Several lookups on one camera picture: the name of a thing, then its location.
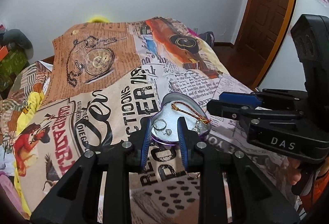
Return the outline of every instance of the baseboard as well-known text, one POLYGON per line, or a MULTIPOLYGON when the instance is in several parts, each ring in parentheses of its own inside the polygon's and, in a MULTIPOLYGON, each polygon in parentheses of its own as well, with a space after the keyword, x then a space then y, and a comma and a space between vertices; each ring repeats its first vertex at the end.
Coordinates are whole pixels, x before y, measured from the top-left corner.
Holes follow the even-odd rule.
POLYGON ((218 46, 225 46, 225 47, 231 47, 231 48, 233 48, 234 47, 234 45, 231 43, 231 42, 215 42, 214 43, 214 46, 215 47, 218 47, 218 46))

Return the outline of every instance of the watch face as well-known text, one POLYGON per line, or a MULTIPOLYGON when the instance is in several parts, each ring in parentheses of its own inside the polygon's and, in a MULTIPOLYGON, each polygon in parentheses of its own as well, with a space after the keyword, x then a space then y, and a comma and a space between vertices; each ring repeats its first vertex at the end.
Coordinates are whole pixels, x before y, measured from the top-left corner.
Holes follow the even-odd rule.
POLYGON ((110 49, 94 49, 85 57, 85 68, 88 74, 97 76, 107 72, 114 62, 114 52, 110 49))

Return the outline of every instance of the orange car print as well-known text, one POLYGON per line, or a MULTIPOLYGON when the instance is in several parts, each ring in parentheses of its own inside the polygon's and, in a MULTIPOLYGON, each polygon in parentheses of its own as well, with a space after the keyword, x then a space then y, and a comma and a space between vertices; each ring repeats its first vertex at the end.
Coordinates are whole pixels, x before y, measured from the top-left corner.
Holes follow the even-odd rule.
POLYGON ((198 41, 189 36, 184 36, 165 18, 155 17, 145 21, 140 28, 141 35, 150 35, 163 45, 169 57, 176 64, 182 64, 184 69, 198 69, 209 78, 218 77, 218 72, 209 70, 199 55, 198 41))

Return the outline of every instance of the yellow round object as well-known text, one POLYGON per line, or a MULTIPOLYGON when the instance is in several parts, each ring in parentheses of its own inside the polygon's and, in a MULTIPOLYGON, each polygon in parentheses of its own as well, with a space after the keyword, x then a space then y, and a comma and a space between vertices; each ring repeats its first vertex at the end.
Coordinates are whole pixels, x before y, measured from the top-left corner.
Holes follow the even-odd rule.
POLYGON ((88 20, 88 23, 109 23, 110 21, 103 16, 94 16, 88 20))

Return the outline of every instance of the wooden floor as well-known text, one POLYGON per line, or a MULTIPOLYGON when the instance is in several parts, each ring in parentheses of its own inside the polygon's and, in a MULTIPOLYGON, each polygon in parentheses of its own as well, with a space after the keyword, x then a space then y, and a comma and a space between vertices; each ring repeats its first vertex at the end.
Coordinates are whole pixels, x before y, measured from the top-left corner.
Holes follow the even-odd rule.
POLYGON ((264 65, 264 60, 253 60, 248 52, 238 52, 229 46, 213 48, 220 62, 231 76, 250 87, 264 65))

